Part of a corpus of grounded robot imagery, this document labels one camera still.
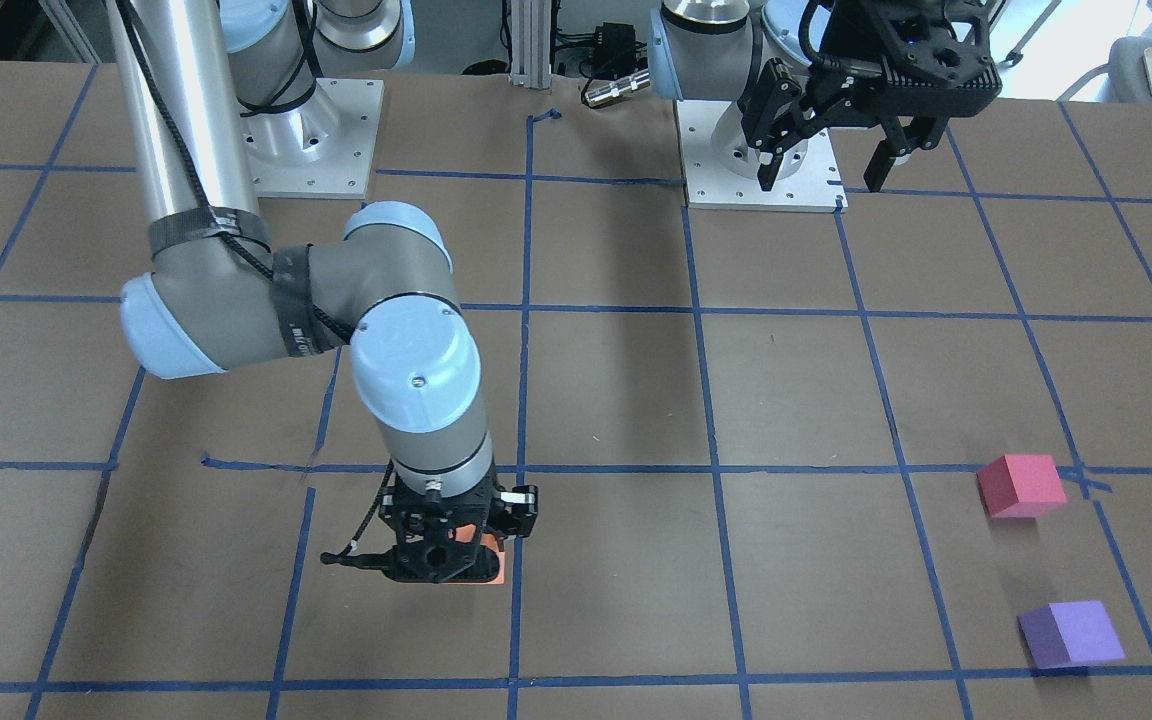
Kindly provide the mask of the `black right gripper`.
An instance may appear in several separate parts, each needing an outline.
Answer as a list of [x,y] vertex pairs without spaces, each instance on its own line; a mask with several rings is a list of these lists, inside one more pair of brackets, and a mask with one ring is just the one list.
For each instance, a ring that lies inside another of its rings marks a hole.
[[500,538],[529,538],[538,515],[539,488],[505,491],[494,470],[456,497],[435,498],[394,482],[381,497],[379,518],[396,539],[379,561],[380,573],[394,582],[453,583],[480,555],[485,530]]

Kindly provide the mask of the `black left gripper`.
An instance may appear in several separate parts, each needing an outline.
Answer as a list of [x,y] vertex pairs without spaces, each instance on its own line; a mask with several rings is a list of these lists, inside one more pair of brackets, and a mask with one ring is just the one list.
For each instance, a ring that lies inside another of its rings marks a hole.
[[869,192],[882,191],[897,164],[937,147],[948,118],[975,118],[1002,91],[983,1],[809,1],[801,47],[805,86],[771,58],[741,96],[741,129],[764,192],[787,165],[797,172],[805,142],[826,124],[878,123],[884,141],[863,179]]

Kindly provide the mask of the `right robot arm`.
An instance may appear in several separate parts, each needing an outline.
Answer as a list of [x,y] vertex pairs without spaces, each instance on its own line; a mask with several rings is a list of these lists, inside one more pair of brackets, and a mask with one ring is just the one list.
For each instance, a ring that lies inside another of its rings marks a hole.
[[255,162],[357,161],[358,124],[326,65],[397,67],[404,1],[109,1],[154,270],[122,290],[124,338],[162,379],[343,347],[391,456],[367,515],[396,537],[324,564],[394,582],[494,584],[539,492],[503,488],[482,359],[442,234],[424,210],[366,202],[338,242],[275,249]]

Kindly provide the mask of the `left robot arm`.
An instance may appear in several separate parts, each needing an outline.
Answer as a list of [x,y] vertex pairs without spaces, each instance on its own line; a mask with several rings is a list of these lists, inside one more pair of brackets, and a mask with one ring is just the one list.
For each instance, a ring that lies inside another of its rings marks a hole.
[[934,149],[1005,82],[983,1],[664,1],[647,69],[657,94],[719,105],[704,141],[737,196],[791,195],[833,128],[881,128],[863,182]]

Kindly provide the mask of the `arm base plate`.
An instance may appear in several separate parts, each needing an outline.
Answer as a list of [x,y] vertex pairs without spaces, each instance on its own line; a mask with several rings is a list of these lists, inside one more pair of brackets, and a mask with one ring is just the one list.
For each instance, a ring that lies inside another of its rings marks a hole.
[[296,109],[243,118],[256,196],[365,200],[384,97],[380,79],[323,78]]
[[827,129],[791,146],[763,190],[758,172],[771,167],[771,156],[746,145],[735,103],[684,100],[675,109],[691,209],[833,213],[849,206]]

